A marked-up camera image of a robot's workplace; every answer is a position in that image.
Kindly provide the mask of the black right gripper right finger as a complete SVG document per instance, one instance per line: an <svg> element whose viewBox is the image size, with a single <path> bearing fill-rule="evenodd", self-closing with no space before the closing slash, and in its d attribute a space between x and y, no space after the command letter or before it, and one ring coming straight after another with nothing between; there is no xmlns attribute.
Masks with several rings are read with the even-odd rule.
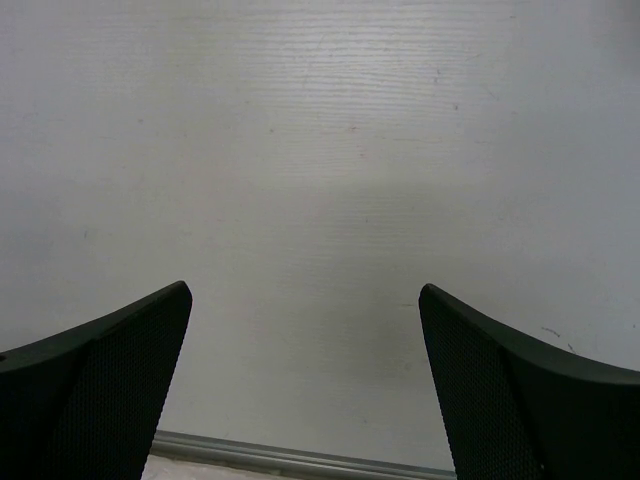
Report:
<svg viewBox="0 0 640 480"><path fill-rule="evenodd" d="M547 344L431 284L419 311L457 478L638 478L638 372Z"/></svg>

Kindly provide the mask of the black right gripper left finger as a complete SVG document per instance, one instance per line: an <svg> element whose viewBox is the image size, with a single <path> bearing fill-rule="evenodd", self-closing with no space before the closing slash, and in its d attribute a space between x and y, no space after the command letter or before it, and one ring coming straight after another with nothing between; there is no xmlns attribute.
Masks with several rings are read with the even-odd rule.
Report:
<svg viewBox="0 0 640 480"><path fill-rule="evenodd" d="M2 352L2 478L141 478L191 308L178 281Z"/></svg>

